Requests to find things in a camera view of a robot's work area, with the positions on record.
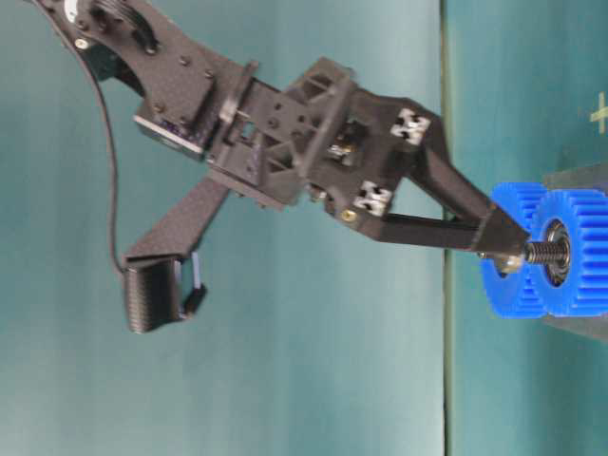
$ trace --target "yellow mark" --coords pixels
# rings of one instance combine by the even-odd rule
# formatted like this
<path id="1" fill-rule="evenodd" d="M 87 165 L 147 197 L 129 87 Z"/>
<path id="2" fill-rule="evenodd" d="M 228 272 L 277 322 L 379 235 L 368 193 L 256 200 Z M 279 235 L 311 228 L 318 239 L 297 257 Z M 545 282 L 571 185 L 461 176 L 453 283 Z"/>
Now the yellow mark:
<path id="1" fill-rule="evenodd" d="M 606 119 L 608 119 L 608 106 L 606 106 L 606 95 L 599 94 L 599 110 L 591 114 L 591 122 L 599 122 L 599 134 L 606 133 Z"/>

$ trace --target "green background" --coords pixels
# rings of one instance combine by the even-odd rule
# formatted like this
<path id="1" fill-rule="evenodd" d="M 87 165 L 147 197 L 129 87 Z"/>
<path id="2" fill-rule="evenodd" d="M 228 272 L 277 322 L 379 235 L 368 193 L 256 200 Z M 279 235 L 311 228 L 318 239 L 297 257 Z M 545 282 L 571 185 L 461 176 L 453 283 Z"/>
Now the green background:
<path id="1" fill-rule="evenodd" d="M 154 2 L 194 39 L 285 86 L 319 56 L 440 108 L 435 2 Z M 303 201 L 230 198 L 202 247 L 198 317 L 126 330 L 106 251 L 99 113 L 32 6 L 0 15 L 0 453 L 439 455 L 443 256 L 377 245 Z M 107 83 L 125 248 L 203 175 L 142 136 Z M 439 216 L 406 186 L 400 210 Z"/>
<path id="2" fill-rule="evenodd" d="M 452 154 L 482 189 L 606 160 L 589 121 L 608 91 L 606 18 L 600 0 L 446 1 Z M 608 347 L 494 316 L 473 256 L 447 278 L 450 454 L 606 454 Z"/>

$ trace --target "threaded rod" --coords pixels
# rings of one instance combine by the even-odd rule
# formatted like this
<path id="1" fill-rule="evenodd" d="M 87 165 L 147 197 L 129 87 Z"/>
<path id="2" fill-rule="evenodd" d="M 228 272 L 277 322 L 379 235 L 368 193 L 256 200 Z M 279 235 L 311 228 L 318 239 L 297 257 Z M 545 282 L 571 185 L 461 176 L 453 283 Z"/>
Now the threaded rod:
<path id="1" fill-rule="evenodd" d="M 565 242 L 529 242 L 525 246 L 525 260 L 531 264 L 563 263 L 570 252 Z"/>

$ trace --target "gear teeth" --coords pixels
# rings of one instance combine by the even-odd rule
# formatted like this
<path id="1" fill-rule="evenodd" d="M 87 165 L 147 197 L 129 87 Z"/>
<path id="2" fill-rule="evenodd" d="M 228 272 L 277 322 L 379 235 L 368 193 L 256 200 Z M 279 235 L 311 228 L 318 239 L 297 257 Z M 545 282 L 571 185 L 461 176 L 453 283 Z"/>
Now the gear teeth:
<path id="1" fill-rule="evenodd" d="M 494 188 L 492 199 L 530 231 L 539 203 L 546 193 L 547 190 L 539 183 L 508 182 Z M 499 278 L 492 260 L 484 260 L 482 269 L 485 293 L 498 315 L 504 318 L 538 318 L 546 314 L 529 276 L 528 265 L 507 278 Z"/>
<path id="2" fill-rule="evenodd" d="M 605 314 L 608 312 L 608 198 L 599 190 L 560 190 L 547 194 L 541 204 L 547 201 L 556 205 L 565 203 L 563 210 L 573 216 L 574 226 L 567 226 L 567 229 L 572 248 L 577 249 L 580 256 L 577 269 L 571 266 L 570 274 L 577 276 L 572 277 L 576 280 L 576 290 L 567 303 L 569 306 L 564 308 L 564 303 L 561 307 L 556 304 L 554 309 L 550 309 L 551 314 Z"/>

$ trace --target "blue gear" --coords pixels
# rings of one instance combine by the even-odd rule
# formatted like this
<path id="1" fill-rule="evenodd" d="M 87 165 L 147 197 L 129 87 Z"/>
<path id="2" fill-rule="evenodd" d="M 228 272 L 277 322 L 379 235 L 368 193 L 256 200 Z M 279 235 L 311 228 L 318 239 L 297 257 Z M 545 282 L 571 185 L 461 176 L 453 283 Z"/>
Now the blue gear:
<path id="1" fill-rule="evenodd" d="M 502 183 L 492 191 L 492 199 L 530 231 L 532 218 L 547 190 L 539 183 Z M 500 275 L 494 261 L 482 260 L 482 278 L 485 293 L 492 309 L 503 318 L 539 318 L 546 314 L 533 284 L 530 282 L 530 265 L 524 263 L 514 274 Z"/>
<path id="2" fill-rule="evenodd" d="M 556 190 L 543 198 L 532 225 L 532 240 L 543 241 L 559 220 L 570 237 L 570 270 L 555 286 L 542 265 L 531 278 L 554 316 L 597 316 L 608 312 L 608 198 L 599 190 Z"/>

